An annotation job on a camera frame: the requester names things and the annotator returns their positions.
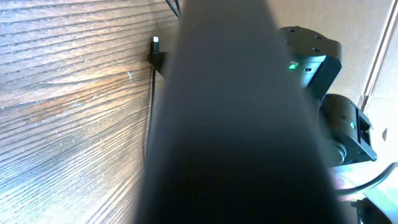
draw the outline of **black casing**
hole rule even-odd
[[[334,141],[346,150],[340,165],[375,161],[376,153],[371,147],[371,123],[368,117],[347,97],[327,94],[320,108]]]
[[[290,73],[298,76],[301,84],[321,102],[342,66],[342,46],[335,40],[310,29],[283,27],[278,30],[284,43],[291,48],[293,62],[298,62]]]

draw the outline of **cable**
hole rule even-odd
[[[167,4],[170,6],[174,14],[177,16],[177,18],[180,18],[180,14],[177,12],[177,10],[174,8],[173,4],[170,2],[170,0],[166,0]]]
[[[152,72],[152,98],[150,100],[150,115],[149,115],[149,128],[148,128],[148,137],[147,137],[147,147],[144,152],[142,152],[142,157],[144,159],[144,165],[146,162],[146,155],[148,153],[148,148],[149,148],[149,141],[150,141],[150,135],[151,135],[151,129],[152,129],[152,119],[154,117],[154,105],[155,105],[155,87],[156,87],[156,69],[154,67],[151,67],[151,72]]]
[[[175,0],[175,5],[177,6],[178,14],[180,14],[181,13],[181,11],[180,11],[180,1],[179,0]]]
[[[368,183],[353,187],[351,189],[338,189],[336,190],[336,193],[339,196],[344,196],[360,193],[365,190],[371,189],[383,182],[383,180],[385,180],[396,167],[398,167],[398,162],[393,162],[383,172],[381,172],[381,174],[379,174],[375,179],[369,181]]]

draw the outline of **blurry black pole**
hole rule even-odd
[[[137,223],[344,223],[263,0],[187,1]]]

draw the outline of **green led light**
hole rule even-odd
[[[289,69],[290,70],[296,69],[298,65],[299,65],[298,62],[291,61],[290,65],[289,65]]]
[[[297,65],[295,65],[295,64],[289,66],[289,69],[296,69],[296,68],[297,68]]]

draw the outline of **wood grain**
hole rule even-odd
[[[0,2],[0,223],[134,218],[149,41],[176,26],[163,0]]]

